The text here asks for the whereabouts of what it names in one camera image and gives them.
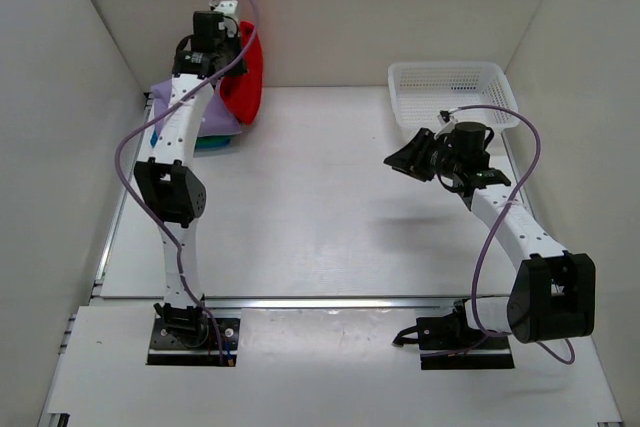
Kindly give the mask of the red t-shirt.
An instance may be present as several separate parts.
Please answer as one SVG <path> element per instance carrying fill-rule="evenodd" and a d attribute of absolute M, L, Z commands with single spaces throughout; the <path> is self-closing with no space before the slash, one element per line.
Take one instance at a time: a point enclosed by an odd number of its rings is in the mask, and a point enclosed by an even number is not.
<path fill-rule="evenodd" d="M 220 85 L 220 96 L 241 124 L 251 125 L 261 106 L 264 83 L 264 56 L 259 36 L 256 36 L 244 61 L 248 72 L 242 76 L 225 77 Z"/>

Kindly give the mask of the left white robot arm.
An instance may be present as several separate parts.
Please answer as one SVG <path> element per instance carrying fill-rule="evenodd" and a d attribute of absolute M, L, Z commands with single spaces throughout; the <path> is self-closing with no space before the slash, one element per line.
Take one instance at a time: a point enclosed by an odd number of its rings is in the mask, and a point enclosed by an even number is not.
<path fill-rule="evenodd" d="M 224 10 L 197 11 L 193 32 L 176 48 L 171 78 L 154 89 L 155 143 L 134 167 L 145 205 L 160 220 L 165 264 L 164 301 L 155 310 L 165 331 L 187 348 L 202 345 L 215 326 L 203 311 L 196 227 L 206 189 L 191 169 L 204 113 L 214 99 L 215 74 L 232 64 L 245 73 L 235 16 Z"/>

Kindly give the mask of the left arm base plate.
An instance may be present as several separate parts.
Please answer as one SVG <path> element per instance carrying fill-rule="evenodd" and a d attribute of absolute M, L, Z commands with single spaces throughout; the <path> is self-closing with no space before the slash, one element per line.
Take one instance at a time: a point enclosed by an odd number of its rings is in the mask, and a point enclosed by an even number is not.
<path fill-rule="evenodd" d="M 221 335 L 218 342 L 211 321 L 205 317 L 199 332 L 180 332 L 165 325 L 160 316 L 154 319 L 148 344 L 146 364 L 150 366 L 235 367 L 241 332 L 239 317 L 216 319 Z"/>

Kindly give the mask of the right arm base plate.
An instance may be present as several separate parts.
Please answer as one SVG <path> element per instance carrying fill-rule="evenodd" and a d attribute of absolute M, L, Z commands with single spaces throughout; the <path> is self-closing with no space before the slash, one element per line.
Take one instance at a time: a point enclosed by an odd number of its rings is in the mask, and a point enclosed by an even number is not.
<path fill-rule="evenodd" d="M 417 346 L 423 371 L 515 368 L 509 341 L 472 329 L 464 314 L 418 317 L 413 326 L 398 332 L 392 345 Z"/>

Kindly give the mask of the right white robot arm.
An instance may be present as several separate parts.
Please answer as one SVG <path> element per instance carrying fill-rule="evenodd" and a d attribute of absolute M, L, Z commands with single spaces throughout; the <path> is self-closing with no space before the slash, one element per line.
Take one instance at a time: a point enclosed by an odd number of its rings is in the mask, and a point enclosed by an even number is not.
<path fill-rule="evenodd" d="M 421 128 L 384 160 L 418 181 L 437 180 L 489 230 L 474 269 L 468 312 L 449 321 L 449 338 L 467 348 L 485 330 L 511 334 L 523 344 L 589 336 L 595 326 L 595 264 L 554 240 L 518 204 L 520 187 L 490 164 L 494 136 L 492 128 L 470 121 L 449 123 L 439 132 Z M 500 322 L 482 313 L 476 286 L 492 243 L 499 244 L 516 271 Z"/>

